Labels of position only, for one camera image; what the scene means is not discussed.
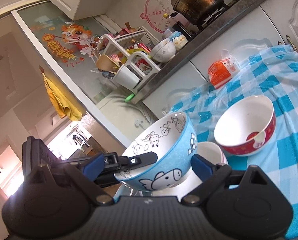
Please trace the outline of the white bowl purple rim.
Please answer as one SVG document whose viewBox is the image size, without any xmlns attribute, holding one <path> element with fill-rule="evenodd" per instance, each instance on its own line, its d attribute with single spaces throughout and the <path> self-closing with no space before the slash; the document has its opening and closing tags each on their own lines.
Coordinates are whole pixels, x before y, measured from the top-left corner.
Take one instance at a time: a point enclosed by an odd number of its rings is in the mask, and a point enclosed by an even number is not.
<svg viewBox="0 0 298 240">
<path fill-rule="evenodd" d="M 227 159 L 220 147 L 213 142 L 199 142 L 198 154 L 214 165 L 218 163 L 228 164 Z M 202 181 L 190 168 L 189 171 L 180 179 L 180 181 L 172 187 L 164 190 L 149 192 L 149 195 L 177 196 L 178 200 L 180 200 L 184 195 L 188 194 L 201 183 Z"/>
</svg>

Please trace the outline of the blue cartoon bowl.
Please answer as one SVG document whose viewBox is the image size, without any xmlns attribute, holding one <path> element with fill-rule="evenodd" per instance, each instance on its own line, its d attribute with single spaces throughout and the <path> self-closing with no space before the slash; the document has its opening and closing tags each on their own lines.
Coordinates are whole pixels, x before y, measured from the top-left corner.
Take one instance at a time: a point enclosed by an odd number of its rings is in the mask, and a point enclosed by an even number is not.
<svg viewBox="0 0 298 240">
<path fill-rule="evenodd" d="M 198 140 L 192 121 L 185 112 L 170 113 L 143 131 L 122 154 L 142 157 L 153 152 L 157 161 L 139 168 L 116 172 L 115 179 L 139 191 L 160 191 L 172 187 L 191 168 Z"/>
</svg>

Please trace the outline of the red and white bowl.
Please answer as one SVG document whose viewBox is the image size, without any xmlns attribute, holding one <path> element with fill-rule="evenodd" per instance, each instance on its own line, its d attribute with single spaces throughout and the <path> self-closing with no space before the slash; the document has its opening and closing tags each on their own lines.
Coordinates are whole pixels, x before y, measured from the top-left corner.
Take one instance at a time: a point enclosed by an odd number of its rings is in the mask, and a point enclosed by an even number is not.
<svg viewBox="0 0 298 240">
<path fill-rule="evenodd" d="M 275 129 L 273 102 L 267 96 L 253 95 L 223 113 L 214 128 L 214 140 L 226 152 L 246 157 L 262 150 Z"/>
</svg>

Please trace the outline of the yellow hanging towel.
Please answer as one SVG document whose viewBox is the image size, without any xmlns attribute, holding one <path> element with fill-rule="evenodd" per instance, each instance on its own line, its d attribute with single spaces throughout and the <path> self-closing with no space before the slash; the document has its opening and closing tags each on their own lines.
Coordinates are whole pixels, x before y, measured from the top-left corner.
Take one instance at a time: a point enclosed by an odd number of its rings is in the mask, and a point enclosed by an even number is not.
<svg viewBox="0 0 298 240">
<path fill-rule="evenodd" d="M 68 117 L 71 121 L 81 121 L 82 113 L 66 96 L 54 85 L 45 74 L 42 74 L 49 100 L 58 116 L 63 119 Z"/>
</svg>

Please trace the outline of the orange tissue pack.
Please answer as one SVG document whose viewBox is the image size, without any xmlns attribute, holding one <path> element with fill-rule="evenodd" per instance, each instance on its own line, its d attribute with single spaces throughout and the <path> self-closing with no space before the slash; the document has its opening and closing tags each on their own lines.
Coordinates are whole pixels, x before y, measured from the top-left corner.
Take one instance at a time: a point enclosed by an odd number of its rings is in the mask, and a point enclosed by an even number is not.
<svg viewBox="0 0 298 240">
<path fill-rule="evenodd" d="M 212 86 L 218 89 L 233 79 L 240 70 L 241 66 L 236 57 L 224 49 L 221 52 L 221 60 L 214 62 L 207 73 Z"/>
</svg>

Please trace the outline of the white utensil cup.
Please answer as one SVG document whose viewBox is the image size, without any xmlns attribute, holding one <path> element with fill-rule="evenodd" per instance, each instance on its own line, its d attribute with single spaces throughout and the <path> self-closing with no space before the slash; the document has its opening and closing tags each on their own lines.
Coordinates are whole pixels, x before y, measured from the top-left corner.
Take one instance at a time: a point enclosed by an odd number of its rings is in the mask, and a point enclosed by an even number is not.
<svg viewBox="0 0 298 240">
<path fill-rule="evenodd" d="M 126 89 L 132 90 L 136 87 L 140 79 L 125 65 L 122 65 L 113 77 L 113 81 L 124 86 Z"/>
</svg>

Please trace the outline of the wooden spatula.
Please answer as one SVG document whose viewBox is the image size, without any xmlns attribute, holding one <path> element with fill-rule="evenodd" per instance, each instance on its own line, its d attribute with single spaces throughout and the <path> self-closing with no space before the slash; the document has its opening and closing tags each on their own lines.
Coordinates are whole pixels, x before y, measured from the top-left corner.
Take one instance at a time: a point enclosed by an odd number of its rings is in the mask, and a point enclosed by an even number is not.
<svg viewBox="0 0 298 240">
<path fill-rule="evenodd" d="M 119 66 L 107 55 L 101 55 L 96 61 L 96 67 L 105 72 L 117 72 Z"/>
</svg>

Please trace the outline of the blue checkered tablecloth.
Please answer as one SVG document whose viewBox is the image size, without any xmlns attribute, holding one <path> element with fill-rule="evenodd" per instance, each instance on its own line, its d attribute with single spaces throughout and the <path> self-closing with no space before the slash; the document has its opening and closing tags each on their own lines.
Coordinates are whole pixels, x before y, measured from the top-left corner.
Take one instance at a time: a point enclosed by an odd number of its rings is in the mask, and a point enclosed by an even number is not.
<svg viewBox="0 0 298 240">
<path fill-rule="evenodd" d="M 172 111 L 186 112 L 197 140 L 217 143 L 233 169 L 257 165 L 270 177 L 293 209 L 286 236 L 298 238 L 298 53 L 263 50 L 228 83 L 202 85 Z"/>
</svg>

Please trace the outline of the dragon window sticker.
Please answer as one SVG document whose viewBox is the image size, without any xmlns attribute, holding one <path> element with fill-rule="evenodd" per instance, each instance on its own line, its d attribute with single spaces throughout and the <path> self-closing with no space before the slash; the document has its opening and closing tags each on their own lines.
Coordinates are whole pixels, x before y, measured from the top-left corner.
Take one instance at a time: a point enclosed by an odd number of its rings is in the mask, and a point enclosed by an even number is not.
<svg viewBox="0 0 298 240">
<path fill-rule="evenodd" d="M 96 43 L 100 37 L 80 24 L 64 24 L 60 35 L 44 33 L 42 41 L 51 54 L 66 67 L 75 67 L 90 59 L 97 61 Z"/>
</svg>

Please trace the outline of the white condiment rack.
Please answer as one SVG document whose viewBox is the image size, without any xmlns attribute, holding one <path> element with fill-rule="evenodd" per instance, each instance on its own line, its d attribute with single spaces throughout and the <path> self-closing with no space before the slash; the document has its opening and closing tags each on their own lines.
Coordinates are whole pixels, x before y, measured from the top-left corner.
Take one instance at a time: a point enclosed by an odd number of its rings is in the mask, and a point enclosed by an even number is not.
<svg viewBox="0 0 298 240">
<path fill-rule="evenodd" d="M 96 45 L 97 49 L 101 50 L 101 54 L 107 56 L 122 54 L 122 65 L 125 65 L 140 79 L 136 87 L 130 90 L 136 94 L 155 74 L 160 72 L 161 68 L 143 51 L 128 52 L 127 48 L 132 44 L 132 40 L 148 41 L 150 46 L 157 45 L 158 42 L 157 38 L 146 28 L 139 27 L 138 31 L 117 38 L 103 34 Z"/>
</svg>

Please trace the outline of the white floral bowl on counter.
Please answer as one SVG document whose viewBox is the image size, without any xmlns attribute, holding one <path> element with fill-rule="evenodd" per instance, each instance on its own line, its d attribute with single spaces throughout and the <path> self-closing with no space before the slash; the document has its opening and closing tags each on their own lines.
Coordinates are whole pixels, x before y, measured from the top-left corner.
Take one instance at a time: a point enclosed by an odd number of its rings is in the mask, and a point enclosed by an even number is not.
<svg viewBox="0 0 298 240">
<path fill-rule="evenodd" d="M 169 38 L 159 42 L 151 51 L 150 57 L 157 62 L 167 63 L 175 56 L 176 48 Z"/>
</svg>

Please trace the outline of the small blue patterned bowl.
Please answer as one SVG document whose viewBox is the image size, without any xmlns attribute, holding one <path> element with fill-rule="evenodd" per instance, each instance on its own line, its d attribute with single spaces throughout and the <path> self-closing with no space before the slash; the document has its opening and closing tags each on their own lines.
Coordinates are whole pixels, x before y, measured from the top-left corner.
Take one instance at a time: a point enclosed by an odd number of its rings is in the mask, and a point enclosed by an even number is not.
<svg viewBox="0 0 298 240">
<path fill-rule="evenodd" d="M 188 42 L 187 38 L 179 31 L 175 31 L 169 36 L 175 46 L 176 51 L 180 51 Z"/>
</svg>

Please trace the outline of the dark soy sauce bottle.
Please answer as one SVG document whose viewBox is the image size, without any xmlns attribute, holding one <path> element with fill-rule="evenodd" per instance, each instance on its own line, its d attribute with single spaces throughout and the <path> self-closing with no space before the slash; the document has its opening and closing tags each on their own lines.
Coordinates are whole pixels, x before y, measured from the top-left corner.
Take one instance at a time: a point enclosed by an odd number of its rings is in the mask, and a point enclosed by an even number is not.
<svg viewBox="0 0 298 240">
<path fill-rule="evenodd" d="M 185 36 L 185 38 L 187 38 L 188 41 L 190 41 L 193 38 L 193 35 L 191 34 L 191 32 L 188 31 L 180 21 L 177 21 L 175 18 L 172 18 L 167 13 L 163 14 L 163 17 L 165 19 L 167 19 L 167 21 L 169 22 L 170 26 L 173 29 L 175 29 L 175 30 L 179 31 L 180 33 L 182 33 Z"/>
</svg>

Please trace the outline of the brass steamer pot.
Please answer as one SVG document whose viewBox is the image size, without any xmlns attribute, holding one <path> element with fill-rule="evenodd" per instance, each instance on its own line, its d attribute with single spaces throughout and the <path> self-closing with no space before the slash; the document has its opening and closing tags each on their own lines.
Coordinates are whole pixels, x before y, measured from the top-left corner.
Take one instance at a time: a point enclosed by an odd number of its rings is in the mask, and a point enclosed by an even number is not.
<svg viewBox="0 0 298 240">
<path fill-rule="evenodd" d="M 171 0 L 171 5 L 174 11 L 182 14 L 191 24 L 199 26 L 224 7 L 224 0 Z"/>
</svg>

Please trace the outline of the white flower wall hook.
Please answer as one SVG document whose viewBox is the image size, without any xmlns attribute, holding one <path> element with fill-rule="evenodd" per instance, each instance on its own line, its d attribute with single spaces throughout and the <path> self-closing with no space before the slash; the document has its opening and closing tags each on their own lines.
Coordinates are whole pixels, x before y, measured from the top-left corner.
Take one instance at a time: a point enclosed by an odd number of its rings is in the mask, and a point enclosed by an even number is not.
<svg viewBox="0 0 298 240">
<path fill-rule="evenodd" d="M 143 120 L 137 119 L 134 123 L 135 127 L 143 127 L 142 126 Z"/>
</svg>

